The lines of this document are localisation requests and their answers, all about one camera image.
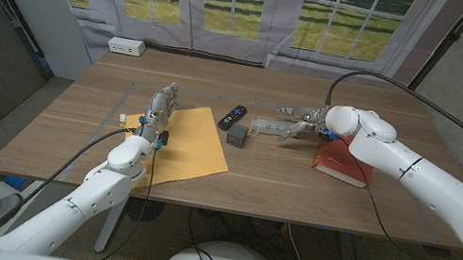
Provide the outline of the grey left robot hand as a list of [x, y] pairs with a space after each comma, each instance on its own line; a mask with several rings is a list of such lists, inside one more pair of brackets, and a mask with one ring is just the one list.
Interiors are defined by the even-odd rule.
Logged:
[[169, 117], [177, 105], [179, 85], [172, 83], [152, 96], [144, 120], [136, 129], [136, 134], [153, 143], [168, 127]]

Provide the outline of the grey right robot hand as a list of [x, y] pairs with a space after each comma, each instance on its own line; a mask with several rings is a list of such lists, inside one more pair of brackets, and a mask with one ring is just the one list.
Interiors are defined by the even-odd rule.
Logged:
[[278, 137], [278, 141], [284, 141], [291, 135], [301, 133], [308, 127], [313, 127], [317, 124], [323, 123], [326, 119], [327, 112], [330, 110], [329, 106], [325, 107], [290, 107], [283, 106], [278, 109], [279, 114], [288, 115], [295, 118], [295, 122], [289, 126], [283, 134]]

